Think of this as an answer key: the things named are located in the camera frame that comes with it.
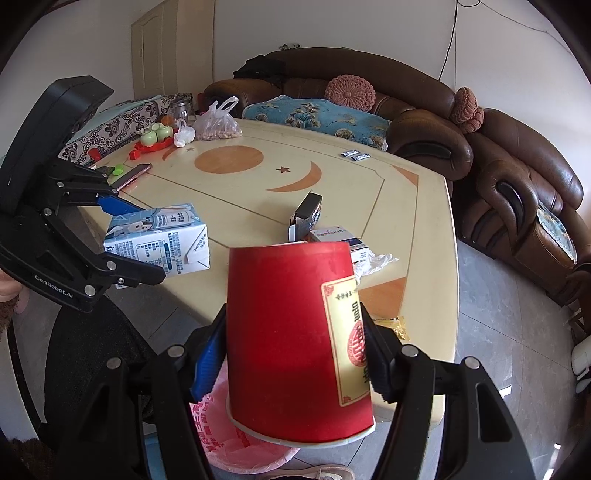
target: red paper cup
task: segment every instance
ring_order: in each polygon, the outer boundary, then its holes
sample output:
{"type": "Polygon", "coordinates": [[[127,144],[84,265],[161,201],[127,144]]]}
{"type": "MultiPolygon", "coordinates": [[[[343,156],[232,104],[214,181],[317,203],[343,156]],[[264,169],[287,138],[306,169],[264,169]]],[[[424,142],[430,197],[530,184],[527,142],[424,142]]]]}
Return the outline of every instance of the red paper cup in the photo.
{"type": "Polygon", "coordinates": [[[336,446],[375,428],[349,245],[233,248],[230,418],[291,446],[336,446]]]}

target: yellow wrapper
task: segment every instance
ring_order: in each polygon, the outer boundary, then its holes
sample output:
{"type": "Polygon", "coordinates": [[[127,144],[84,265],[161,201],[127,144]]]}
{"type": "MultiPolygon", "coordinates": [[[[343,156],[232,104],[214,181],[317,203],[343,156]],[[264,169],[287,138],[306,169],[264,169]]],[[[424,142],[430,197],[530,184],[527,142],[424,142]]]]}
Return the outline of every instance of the yellow wrapper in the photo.
{"type": "Polygon", "coordinates": [[[391,328],[394,330],[394,333],[398,337],[399,340],[410,340],[408,333],[406,331],[406,325],[404,324],[404,317],[399,315],[393,319],[378,319],[374,320],[376,325],[380,325],[382,327],[391,328]]]}

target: pink trash bag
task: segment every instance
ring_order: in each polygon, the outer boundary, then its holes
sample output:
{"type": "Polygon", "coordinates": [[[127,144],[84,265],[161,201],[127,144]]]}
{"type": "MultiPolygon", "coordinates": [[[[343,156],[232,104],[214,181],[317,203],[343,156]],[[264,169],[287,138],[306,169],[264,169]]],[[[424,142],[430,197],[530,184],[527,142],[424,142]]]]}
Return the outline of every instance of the pink trash bag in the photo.
{"type": "Polygon", "coordinates": [[[227,472],[264,473],[279,468],[300,450],[256,439],[237,429],[226,413],[228,365],[223,363],[213,391],[191,405],[207,460],[227,472]]]}

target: beige door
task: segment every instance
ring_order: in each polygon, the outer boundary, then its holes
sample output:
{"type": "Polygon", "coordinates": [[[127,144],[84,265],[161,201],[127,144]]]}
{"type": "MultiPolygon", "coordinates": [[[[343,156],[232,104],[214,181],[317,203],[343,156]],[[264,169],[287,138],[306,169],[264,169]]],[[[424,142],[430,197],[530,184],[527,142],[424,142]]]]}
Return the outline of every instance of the beige door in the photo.
{"type": "Polygon", "coordinates": [[[177,91],[177,9],[178,0],[166,0],[131,25],[136,98],[177,91]]]}

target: beige tabletop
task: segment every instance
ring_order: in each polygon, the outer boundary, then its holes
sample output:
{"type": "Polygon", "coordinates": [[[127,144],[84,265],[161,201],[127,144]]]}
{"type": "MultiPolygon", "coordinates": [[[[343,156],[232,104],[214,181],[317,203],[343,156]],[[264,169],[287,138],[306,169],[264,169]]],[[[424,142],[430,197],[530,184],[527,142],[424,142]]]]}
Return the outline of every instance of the beige tabletop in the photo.
{"type": "MultiPolygon", "coordinates": [[[[363,277],[359,297],[372,317],[405,319],[410,343],[453,362],[458,315],[457,252],[444,177],[403,158],[342,138],[283,125],[239,121],[243,136],[170,147],[131,161],[127,145],[98,166],[151,163],[122,197],[140,206],[192,203],[207,224],[211,269],[166,279],[168,290],[196,316],[213,321],[226,301],[231,247],[287,242],[289,219],[310,191],[323,196],[317,228],[342,225],[376,254],[399,260],[363,277]],[[353,162],[346,150],[371,154],[353,162]]],[[[104,235],[110,216],[83,213],[104,235]]],[[[394,406],[372,392],[375,414],[394,406]]],[[[439,423],[444,398],[431,417],[439,423]]]]}

